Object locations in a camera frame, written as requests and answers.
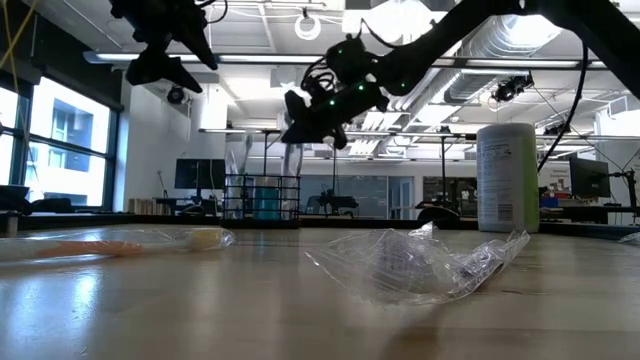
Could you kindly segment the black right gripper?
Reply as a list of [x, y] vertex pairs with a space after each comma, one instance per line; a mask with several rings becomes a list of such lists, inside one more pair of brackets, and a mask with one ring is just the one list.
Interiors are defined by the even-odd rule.
[[[348, 140], [344, 129], [337, 126], [350, 122], [371, 108], [385, 111], [389, 103], [375, 84], [354, 84], [343, 88], [310, 108], [294, 90], [287, 91], [284, 100], [293, 125], [284, 132], [283, 143], [323, 143], [330, 137], [338, 150], [344, 149]], [[313, 129], [302, 126], [309, 123]]]

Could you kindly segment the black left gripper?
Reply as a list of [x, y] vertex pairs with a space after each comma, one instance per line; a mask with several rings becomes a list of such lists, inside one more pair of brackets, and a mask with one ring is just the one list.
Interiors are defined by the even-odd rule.
[[[216, 59], [204, 36], [205, 11], [192, 0], [111, 0], [111, 15], [124, 19], [133, 28], [133, 39], [148, 45], [165, 46], [181, 42], [211, 70]], [[126, 80], [143, 85], [168, 80], [195, 93], [202, 88], [177, 57], [143, 52], [127, 68]]]

